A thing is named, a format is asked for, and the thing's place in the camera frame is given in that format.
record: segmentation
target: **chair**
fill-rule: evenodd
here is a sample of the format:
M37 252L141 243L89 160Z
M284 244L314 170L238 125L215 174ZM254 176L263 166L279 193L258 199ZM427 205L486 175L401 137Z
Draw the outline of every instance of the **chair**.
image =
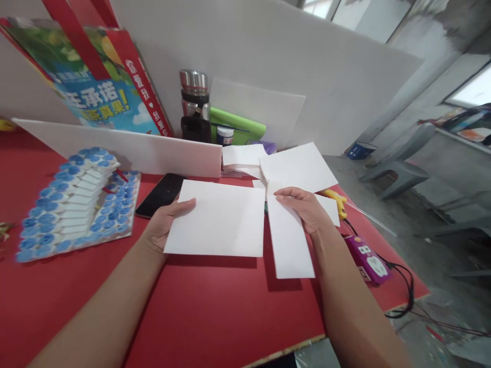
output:
M397 180L385 189L378 198L380 200L393 198L413 186L427 180L430 175L418 166L407 163L406 160L419 151L435 134L435 126L431 123L422 124L416 133L393 155L376 168L360 178L360 182L368 182L395 171Z

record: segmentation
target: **smartphone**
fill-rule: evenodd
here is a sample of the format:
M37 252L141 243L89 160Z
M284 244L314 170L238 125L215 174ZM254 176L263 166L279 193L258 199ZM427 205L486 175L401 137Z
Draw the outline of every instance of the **smartphone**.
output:
M187 177L177 174L165 174L138 206L135 213L138 216L150 218L160 207L174 202L181 191L184 179L187 179Z

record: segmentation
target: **thermos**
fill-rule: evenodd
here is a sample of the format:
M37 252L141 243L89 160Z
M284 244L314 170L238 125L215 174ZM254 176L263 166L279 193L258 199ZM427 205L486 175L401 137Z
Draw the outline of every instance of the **thermos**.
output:
M211 143L210 95L205 73L190 69L179 71L184 116L183 139Z

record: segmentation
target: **red strap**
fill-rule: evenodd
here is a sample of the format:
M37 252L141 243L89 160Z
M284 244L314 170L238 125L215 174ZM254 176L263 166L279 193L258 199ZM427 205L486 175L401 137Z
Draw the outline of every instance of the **red strap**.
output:
M44 69L37 63L36 60L34 60L31 55L26 51L24 50L18 43L17 41L15 41L15 39L12 38L12 36L6 31L4 30L3 27L9 27L10 26L10 23L9 21L6 19L6 18L0 18L0 32L5 36L6 39L8 39L10 41L10 43L16 48L18 49L23 55L24 57L35 67L39 70L39 72L41 72L44 77L46 79L48 79L49 81L53 82L53 79L48 75L48 73L46 73L44 71Z
M113 10L106 0L91 0L92 5L99 13L102 21L110 28L119 28L118 21L114 17Z
M74 49L77 50L94 78L96 80L111 79L99 54L88 39L82 25L66 0L42 0L42 2L50 16L60 23L66 37L70 40Z

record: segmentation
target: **green notebook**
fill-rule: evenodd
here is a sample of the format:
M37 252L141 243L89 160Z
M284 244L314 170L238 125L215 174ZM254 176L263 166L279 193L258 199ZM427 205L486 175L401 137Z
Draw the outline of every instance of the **green notebook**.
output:
M248 130L249 132L243 132L240 130L234 131L234 140L232 141L232 145L235 146L245 145L248 140L258 141L266 132L266 126L263 124L233 115L213 106L210 110L210 121L215 124L223 124L233 128ZM211 126L211 142L216 143L216 126L213 124Z

